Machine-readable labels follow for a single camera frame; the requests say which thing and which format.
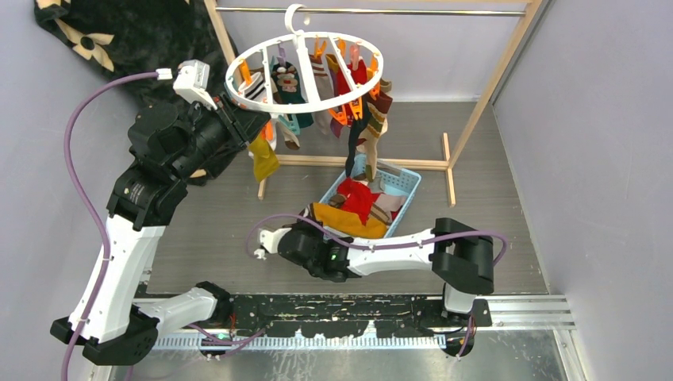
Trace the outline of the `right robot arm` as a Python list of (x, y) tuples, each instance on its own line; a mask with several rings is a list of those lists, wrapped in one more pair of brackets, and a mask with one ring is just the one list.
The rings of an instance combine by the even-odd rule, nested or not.
[(385, 271), (431, 271), (444, 282), (440, 314), (462, 325), (479, 295), (494, 292), (493, 237), (451, 218), (400, 237), (368, 239), (330, 235), (301, 222), (258, 234), (260, 250), (304, 268), (314, 278), (342, 283)]

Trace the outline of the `white round clip hanger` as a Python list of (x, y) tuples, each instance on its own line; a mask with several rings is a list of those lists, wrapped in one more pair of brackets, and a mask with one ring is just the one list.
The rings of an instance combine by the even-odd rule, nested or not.
[[(373, 98), (379, 93), (379, 81), (383, 76), (384, 58), (378, 48), (367, 40), (360, 39), (348, 34), (333, 32), (306, 32), (294, 27), (294, 15), (296, 9), (306, 7), (303, 4), (292, 4), (287, 7), (284, 13), (284, 24), (287, 34), (260, 42), (248, 50), (242, 52), (233, 59), (225, 74), (226, 90), (234, 102), (243, 108), (267, 112), (276, 117), (280, 114), (303, 114), (312, 113), (329, 108), (336, 108), (347, 102), (354, 101), (358, 97), (364, 97), (370, 94)], [(317, 42), (325, 42), (336, 54), (336, 61), (344, 73), (351, 89), (347, 94), (338, 95), (330, 99), (323, 100), (319, 95), (315, 78), (313, 74), (313, 64), (310, 60), (309, 49), (306, 41), (313, 39)], [(271, 90), (271, 61), (269, 59), (269, 49), (283, 43), (289, 43), (294, 47), (298, 61), (298, 73), (301, 76), (301, 85), (306, 96), (304, 104), (277, 104), (275, 103)], [(370, 63), (367, 65), (367, 82), (364, 84), (355, 84), (347, 69), (347, 64), (352, 64), (357, 69), (360, 58), (359, 50), (365, 49), (371, 53)], [(252, 77), (249, 74), (247, 59), (255, 54), (260, 54), (263, 61), (263, 88), (265, 96), (262, 100), (256, 101), (248, 97), (243, 90), (239, 88), (235, 74), (240, 74), (244, 80), (250, 82)]]

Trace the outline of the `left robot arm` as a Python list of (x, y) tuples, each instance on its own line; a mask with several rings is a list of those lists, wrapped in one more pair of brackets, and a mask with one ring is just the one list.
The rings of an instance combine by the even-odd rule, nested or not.
[(233, 315), (229, 293), (200, 282), (183, 294), (140, 307), (133, 299), (160, 238), (187, 196), (187, 180), (208, 160), (230, 162), (255, 140), (269, 114), (216, 98), (209, 110), (197, 103), (181, 111), (168, 102), (141, 109), (129, 127), (132, 165), (113, 186), (106, 237), (76, 309), (52, 323), (59, 341), (82, 347), (99, 366), (138, 364), (162, 337), (187, 325), (226, 325)]

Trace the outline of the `mustard yellow sock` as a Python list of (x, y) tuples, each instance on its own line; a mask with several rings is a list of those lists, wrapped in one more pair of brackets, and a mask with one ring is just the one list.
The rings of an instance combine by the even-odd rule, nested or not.
[(253, 174), (258, 183), (274, 174), (280, 167), (279, 160), (270, 144), (259, 135), (249, 146), (253, 160)]

